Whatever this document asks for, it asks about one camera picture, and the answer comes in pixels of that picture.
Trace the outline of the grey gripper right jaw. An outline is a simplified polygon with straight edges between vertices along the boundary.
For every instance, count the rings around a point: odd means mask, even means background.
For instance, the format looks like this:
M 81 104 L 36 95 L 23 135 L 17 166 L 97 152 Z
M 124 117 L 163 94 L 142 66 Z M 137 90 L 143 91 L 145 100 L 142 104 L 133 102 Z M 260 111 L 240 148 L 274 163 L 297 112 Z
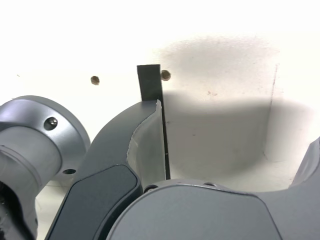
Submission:
M 291 186 L 243 192 L 196 184 L 158 187 L 135 200 L 109 240 L 317 240 L 320 142 L 312 142 Z

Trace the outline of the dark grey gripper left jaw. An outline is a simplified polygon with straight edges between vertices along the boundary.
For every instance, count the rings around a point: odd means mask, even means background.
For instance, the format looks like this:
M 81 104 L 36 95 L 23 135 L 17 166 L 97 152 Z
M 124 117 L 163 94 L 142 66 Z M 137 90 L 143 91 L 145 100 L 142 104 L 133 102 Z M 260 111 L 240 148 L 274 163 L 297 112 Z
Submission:
M 94 138 L 46 238 L 104 240 L 144 188 L 165 179 L 162 104 L 141 101 Z

